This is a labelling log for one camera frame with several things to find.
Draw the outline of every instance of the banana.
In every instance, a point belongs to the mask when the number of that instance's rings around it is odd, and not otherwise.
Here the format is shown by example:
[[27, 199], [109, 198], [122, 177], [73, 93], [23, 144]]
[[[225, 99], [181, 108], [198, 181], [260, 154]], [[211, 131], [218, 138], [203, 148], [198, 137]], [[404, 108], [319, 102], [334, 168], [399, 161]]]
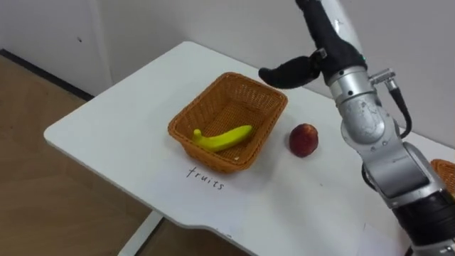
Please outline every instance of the banana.
[[211, 152], [218, 152], [235, 146], [248, 138], [253, 127], [243, 125], [215, 137], [204, 137], [199, 129], [193, 132], [193, 142]]

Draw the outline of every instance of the red apple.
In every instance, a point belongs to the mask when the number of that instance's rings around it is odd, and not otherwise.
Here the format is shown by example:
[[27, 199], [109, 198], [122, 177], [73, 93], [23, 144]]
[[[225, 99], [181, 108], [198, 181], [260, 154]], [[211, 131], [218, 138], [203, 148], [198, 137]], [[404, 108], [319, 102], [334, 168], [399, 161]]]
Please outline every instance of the red apple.
[[318, 130], [311, 124], [299, 124], [289, 135], [291, 152], [298, 157], [310, 155], [318, 144]]

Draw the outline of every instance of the wicker basket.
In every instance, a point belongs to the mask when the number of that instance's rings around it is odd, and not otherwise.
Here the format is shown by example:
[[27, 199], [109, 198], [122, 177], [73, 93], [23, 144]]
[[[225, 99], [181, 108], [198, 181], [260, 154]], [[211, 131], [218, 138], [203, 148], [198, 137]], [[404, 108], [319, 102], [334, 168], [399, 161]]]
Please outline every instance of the wicker basket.
[[[225, 73], [172, 119], [168, 132], [189, 156], [212, 170], [241, 171], [255, 161], [286, 104], [281, 92], [243, 75]], [[250, 138], [217, 153], [191, 141], [194, 129], [211, 137], [246, 124], [253, 126]]]
[[454, 195], [455, 194], [455, 164], [435, 159], [432, 161], [434, 171], [441, 177], [442, 181], [446, 184], [447, 190]]

